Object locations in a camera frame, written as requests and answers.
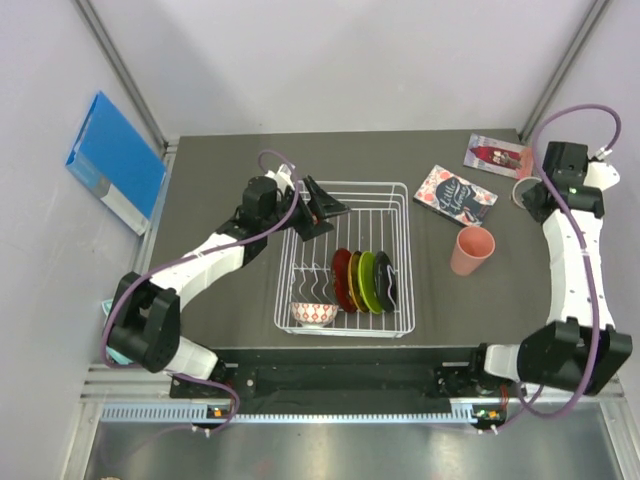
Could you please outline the pink plastic cup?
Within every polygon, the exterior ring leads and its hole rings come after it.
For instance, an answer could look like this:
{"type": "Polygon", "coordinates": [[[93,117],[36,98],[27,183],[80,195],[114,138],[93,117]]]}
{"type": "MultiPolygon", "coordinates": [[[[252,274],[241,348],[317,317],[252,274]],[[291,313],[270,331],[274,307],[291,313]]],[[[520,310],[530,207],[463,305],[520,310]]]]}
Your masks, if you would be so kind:
{"type": "Polygon", "coordinates": [[[456,237],[450,267],[455,274],[468,276],[493,255],[495,248],[495,239],[488,230],[479,226],[465,227],[456,237]]]}

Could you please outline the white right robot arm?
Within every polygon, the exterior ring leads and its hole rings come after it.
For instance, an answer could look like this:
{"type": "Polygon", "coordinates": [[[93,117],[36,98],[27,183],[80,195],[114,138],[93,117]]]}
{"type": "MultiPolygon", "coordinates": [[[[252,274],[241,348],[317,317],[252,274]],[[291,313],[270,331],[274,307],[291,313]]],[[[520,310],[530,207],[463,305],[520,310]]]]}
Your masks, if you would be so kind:
{"type": "Polygon", "coordinates": [[[523,203],[548,244],[551,304],[547,323],[518,345],[487,346],[484,361],[467,370],[469,388],[487,396],[503,380],[598,394],[633,351],[616,330],[605,299],[600,236],[604,190],[619,176],[581,144],[552,141],[542,164],[547,176],[523,203]]]}

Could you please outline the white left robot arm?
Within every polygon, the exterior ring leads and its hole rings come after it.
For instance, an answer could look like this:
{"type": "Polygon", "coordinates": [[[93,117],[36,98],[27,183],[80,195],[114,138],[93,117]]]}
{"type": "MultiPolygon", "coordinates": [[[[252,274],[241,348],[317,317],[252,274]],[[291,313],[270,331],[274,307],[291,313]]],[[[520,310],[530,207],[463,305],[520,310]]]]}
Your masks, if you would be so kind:
{"type": "Polygon", "coordinates": [[[203,244],[154,272],[131,272],[120,280],[103,333],[107,363],[188,376],[203,395],[220,394],[225,365],[182,335],[183,308],[253,261],[272,233],[291,229],[308,241],[331,232],[332,218],[349,211],[312,177],[297,183],[286,168],[250,179],[233,216],[203,244]]]}

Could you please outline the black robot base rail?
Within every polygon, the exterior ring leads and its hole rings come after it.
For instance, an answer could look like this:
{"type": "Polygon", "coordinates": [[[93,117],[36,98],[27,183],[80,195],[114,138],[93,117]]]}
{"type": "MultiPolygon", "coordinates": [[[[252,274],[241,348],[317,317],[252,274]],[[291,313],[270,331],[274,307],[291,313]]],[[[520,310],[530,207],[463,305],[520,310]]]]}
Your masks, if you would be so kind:
{"type": "Polygon", "coordinates": [[[481,372],[479,347],[309,347],[219,351],[214,379],[249,402],[281,392],[409,391],[426,398],[501,397],[507,380],[481,372]]]}

